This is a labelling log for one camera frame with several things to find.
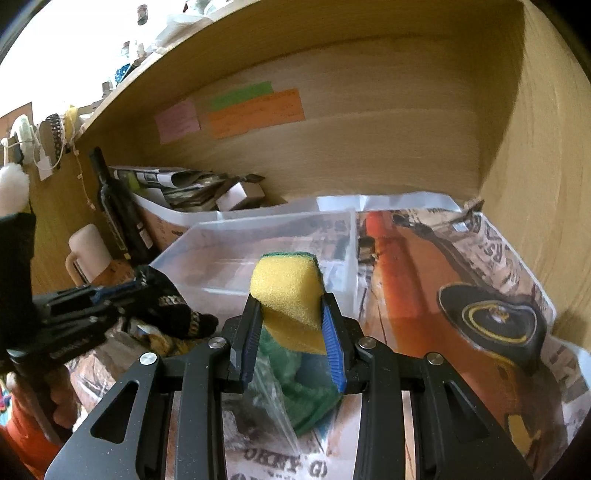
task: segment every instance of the pink sticky note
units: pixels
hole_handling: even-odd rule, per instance
[[[164,112],[158,113],[154,116],[154,120],[160,133],[161,145],[201,130],[197,112],[191,100],[183,100]]]

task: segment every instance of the metal screw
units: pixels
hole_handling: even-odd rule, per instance
[[[428,353],[427,362],[432,365],[441,365],[443,363],[443,355],[437,352]]]
[[[152,365],[158,359],[158,355],[154,352],[146,352],[139,357],[139,363],[142,365]]]
[[[359,340],[359,346],[365,350],[371,350],[378,344],[377,340],[373,337],[363,337]]]
[[[213,337],[209,339],[209,348],[222,348],[226,345],[226,339],[224,337]]]

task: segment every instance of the green sticky note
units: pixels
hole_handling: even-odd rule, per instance
[[[228,108],[229,106],[237,105],[238,103],[246,102],[247,100],[252,100],[256,97],[268,95],[269,93],[273,93],[271,82],[255,83],[253,85],[249,85],[248,87],[232,90],[231,92],[225,93],[224,95],[215,97],[211,101],[209,109],[212,112],[217,112],[219,110]]]

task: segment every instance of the white fluffy toy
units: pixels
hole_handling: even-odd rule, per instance
[[[29,175],[17,163],[0,168],[0,216],[22,212],[29,204]]]

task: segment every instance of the orange sticky note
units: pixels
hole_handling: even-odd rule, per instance
[[[305,120],[297,88],[262,95],[207,116],[214,138],[233,137],[249,130]]]

